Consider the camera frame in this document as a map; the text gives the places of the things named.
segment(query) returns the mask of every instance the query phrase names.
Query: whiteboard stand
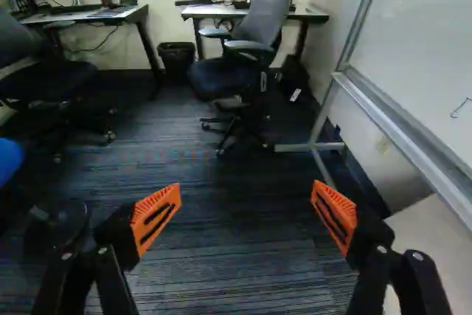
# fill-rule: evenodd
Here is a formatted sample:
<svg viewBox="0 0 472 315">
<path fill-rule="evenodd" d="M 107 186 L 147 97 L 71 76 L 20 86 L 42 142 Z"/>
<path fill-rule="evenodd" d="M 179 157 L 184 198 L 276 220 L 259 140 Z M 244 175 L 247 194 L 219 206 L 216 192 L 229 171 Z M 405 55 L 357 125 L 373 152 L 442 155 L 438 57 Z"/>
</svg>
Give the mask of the whiteboard stand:
<svg viewBox="0 0 472 315">
<path fill-rule="evenodd" d="M 398 150 L 418 169 L 442 200 L 472 231 L 472 180 L 447 153 L 435 144 L 431 134 L 412 120 L 391 98 L 350 65 L 351 55 L 359 38 L 372 0 L 362 0 L 337 66 L 322 110 L 315 121 L 310 140 L 302 145 L 276 145 L 276 152 L 311 150 L 324 180 L 334 188 L 333 179 L 319 156 L 321 150 L 341 150 L 343 143 L 318 143 L 319 134 L 327 120 L 334 97 L 340 92 L 348 95 L 377 125 Z"/>
<path fill-rule="evenodd" d="M 330 111 L 330 107 L 333 104 L 334 98 L 338 93 L 339 86 L 333 84 L 332 81 L 330 84 L 330 88 L 328 89 L 326 98 L 322 104 L 322 109 L 316 118 L 315 124 L 311 130 L 310 139 L 305 144 L 281 144 L 275 145 L 275 152 L 276 153 L 292 153 L 292 152 L 299 152 L 299 151 L 311 151 L 315 162 L 318 165 L 320 172 L 323 175 L 324 182 L 332 188 L 336 188 L 333 179 L 331 178 L 330 173 L 328 172 L 321 156 L 319 155 L 320 151 L 326 150 L 335 150 L 341 151 L 344 150 L 346 145 L 343 142 L 328 142 L 328 143 L 321 143 L 318 142 L 319 135 L 322 132 L 323 126 L 327 120 L 327 114 Z"/>
</svg>

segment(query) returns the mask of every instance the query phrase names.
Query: baseboard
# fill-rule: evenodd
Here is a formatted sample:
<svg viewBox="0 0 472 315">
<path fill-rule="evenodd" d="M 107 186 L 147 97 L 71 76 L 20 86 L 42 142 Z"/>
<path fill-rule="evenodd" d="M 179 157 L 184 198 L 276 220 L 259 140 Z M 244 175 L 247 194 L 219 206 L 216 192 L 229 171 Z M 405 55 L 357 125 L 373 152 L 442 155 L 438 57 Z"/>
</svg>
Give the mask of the baseboard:
<svg viewBox="0 0 472 315">
<path fill-rule="evenodd" d="M 340 131 L 341 129 L 339 126 L 335 127 L 329 119 L 326 120 L 323 133 L 326 134 L 326 137 L 330 142 L 344 142 L 341 138 Z M 381 194 L 378 192 L 372 181 L 370 181 L 369 176 L 367 176 L 361 164 L 359 164 L 347 145 L 342 157 L 349 173 L 358 183 L 363 194 L 368 196 L 368 205 L 371 206 L 382 219 L 388 218 L 392 215 L 392 212 L 385 203 Z"/>
</svg>

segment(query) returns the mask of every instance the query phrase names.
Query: desk surface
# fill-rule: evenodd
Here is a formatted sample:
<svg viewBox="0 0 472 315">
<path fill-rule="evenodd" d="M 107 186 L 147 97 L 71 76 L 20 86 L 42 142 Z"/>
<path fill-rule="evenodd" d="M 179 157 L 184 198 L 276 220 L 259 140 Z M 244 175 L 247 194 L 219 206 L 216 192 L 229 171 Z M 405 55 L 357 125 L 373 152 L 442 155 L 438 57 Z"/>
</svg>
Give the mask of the desk surface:
<svg viewBox="0 0 472 315">
<path fill-rule="evenodd" d="M 417 249 L 431 256 L 454 315 L 472 309 L 472 235 L 438 198 L 432 195 L 386 220 L 395 231 L 393 249 Z M 400 314 L 398 299 L 389 289 L 386 315 Z"/>
<path fill-rule="evenodd" d="M 136 14 L 140 11 L 147 11 L 148 6 L 145 5 L 138 5 L 136 7 L 132 7 L 131 9 L 116 14 L 115 16 L 93 16 L 95 13 L 102 11 L 104 9 L 92 10 L 92 11 L 85 11 L 83 13 L 71 13 L 71 14 L 58 14 L 58 15 L 44 15 L 44 14 L 35 14 L 30 16 L 29 18 L 25 18 L 20 21 L 22 24 L 25 25 L 33 25 L 33 24 L 47 24 L 50 22 L 56 21 L 76 21 L 76 22 L 97 22 L 97 21 L 125 21 L 130 16 Z"/>
<path fill-rule="evenodd" d="M 249 9 L 236 9 L 232 5 L 211 4 L 211 5 L 189 5 L 185 7 L 181 14 L 183 18 L 228 18 L 243 17 Z M 290 11 L 288 18 L 300 19 L 329 19 L 329 15 L 312 5 L 298 4 L 295 11 Z"/>
</svg>

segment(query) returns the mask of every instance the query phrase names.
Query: whiteboard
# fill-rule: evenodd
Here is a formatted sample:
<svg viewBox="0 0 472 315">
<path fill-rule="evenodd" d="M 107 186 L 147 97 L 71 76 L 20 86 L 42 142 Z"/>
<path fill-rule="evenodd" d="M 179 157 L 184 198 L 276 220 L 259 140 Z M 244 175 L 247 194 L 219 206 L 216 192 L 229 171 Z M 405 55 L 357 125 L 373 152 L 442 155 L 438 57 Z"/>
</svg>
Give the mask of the whiteboard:
<svg viewBox="0 0 472 315">
<path fill-rule="evenodd" d="M 472 0 L 373 0 L 350 64 L 472 177 Z"/>
</svg>

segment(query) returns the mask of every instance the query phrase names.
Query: chair seat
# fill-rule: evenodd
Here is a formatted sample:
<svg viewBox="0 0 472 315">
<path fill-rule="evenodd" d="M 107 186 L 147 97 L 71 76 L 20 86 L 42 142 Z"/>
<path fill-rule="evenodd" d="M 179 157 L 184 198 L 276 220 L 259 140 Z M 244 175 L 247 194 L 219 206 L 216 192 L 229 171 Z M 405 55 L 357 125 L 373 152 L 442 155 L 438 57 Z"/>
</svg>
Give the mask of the chair seat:
<svg viewBox="0 0 472 315">
<path fill-rule="evenodd" d="M 0 97 L 28 101 L 66 100 L 96 73 L 97 68 L 86 62 L 41 61 L 0 80 Z"/>
<path fill-rule="evenodd" d="M 250 60 L 213 58 L 195 62 L 189 79 L 203 101 L 240 94 L 245 87 L 258 80 L 260 70 Z"/>
<path fill-rule="evenodd" d="M 0 157 L 0 188 L 2 188 L 23 164 L 24 152 L 17 143 L 0 138 Z"/>
</svg>

